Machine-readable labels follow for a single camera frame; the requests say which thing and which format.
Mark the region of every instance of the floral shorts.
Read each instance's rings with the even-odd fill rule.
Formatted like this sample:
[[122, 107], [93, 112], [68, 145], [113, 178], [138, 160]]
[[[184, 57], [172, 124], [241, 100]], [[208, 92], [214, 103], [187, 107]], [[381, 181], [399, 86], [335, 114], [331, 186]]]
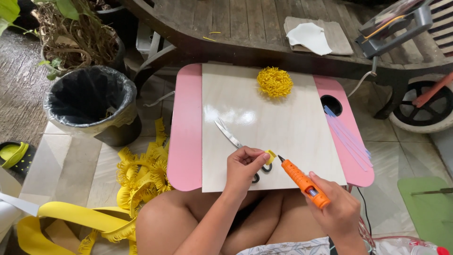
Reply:
[[239, 252], [237, 255], [329, 255], [329, 237], [308, 242], [260, 245]]

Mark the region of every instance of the yellow-green sandal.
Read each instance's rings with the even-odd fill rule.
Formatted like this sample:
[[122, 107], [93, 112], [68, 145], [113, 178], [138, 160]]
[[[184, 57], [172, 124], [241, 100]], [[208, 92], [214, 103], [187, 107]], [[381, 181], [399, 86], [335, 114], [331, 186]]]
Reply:
[[36, 148], [26, 142], [0, 143], [0, 166], [26, 175], [36, 153]]

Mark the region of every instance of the white tire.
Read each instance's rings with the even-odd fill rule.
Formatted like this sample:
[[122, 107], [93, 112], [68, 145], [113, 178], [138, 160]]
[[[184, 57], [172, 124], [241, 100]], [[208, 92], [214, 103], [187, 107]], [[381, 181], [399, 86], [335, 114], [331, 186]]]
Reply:
[[[409, 83], [413, 83], [413, 82], [421, 81], [421, 80], [424, 80], [424, 81], [438, 81], [442, 77], [443, 77], [443, 75], [426, 75], [426, 76], [423, 76], [423, 77], [415, 78], [415, 79], [411, 80]], [[453, 92], [453, 83], [450, 83], [446, 87]], [[445, 130], [445, 129], [453, 126], [453, 111], [446, 118], [441, 120], [440, 122], [432, 124], [432, 125], [428, 125], [428, 126], [412, 126], [412, 125], [406, 124], [406, 123], [402, 122], [401, 120], [399, 120], [395, 116], [395, 114], [393, 112], [390, 114], [389, 119], [397, 127], [401, 128], [401, 129], [404, 129], [404, 130], [407, 130], [407, 131], [410, 131], [410, 132], [414, 132], [414, 133], [434, 133], [434, 132]]]

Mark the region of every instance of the orange hot glue gun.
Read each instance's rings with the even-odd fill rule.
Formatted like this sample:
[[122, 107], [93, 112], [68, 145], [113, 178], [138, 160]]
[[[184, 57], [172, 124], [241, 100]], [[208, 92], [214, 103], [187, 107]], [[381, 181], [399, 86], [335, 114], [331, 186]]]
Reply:
[[297, 166], [295, 166], [288, 159], [282, 158], [280, 155], [279, 159], [282, 161], [282, 167], [285, 172], [293, 179], [297, 184], [300, 190], [305, 193], [311, 201], [319, 208], [323, 209], [328, 204], [330, 204], [330, 199], [324, 194], [322, 190], [313, 183], [313, 181], [306, 176], [302, 171], [300, 171]]

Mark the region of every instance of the scissors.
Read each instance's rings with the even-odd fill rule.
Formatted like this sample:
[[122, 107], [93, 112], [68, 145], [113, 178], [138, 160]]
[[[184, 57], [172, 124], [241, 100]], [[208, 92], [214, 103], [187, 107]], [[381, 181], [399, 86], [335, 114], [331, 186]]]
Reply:
[[[225, 123], [222, 121], [221, 118], [219, 118], [219, 122], [217, 120], [214, 120], [216, 123], [217, 127], [222, 131], [222, 133], [236, 146], [236, 148], [241, 148], [242, 144], [237, 140], [227, 129]], [[266, 169], [264, 166], [261, 168], [264, 172], [270, 172], [272, 170], [272, 163], [269, 165], [269, 169]], [[252, 181], [252, 183], [257, 183], [260, 180], [260, 176], [256, 173], [255, 174], [255, 180]]]

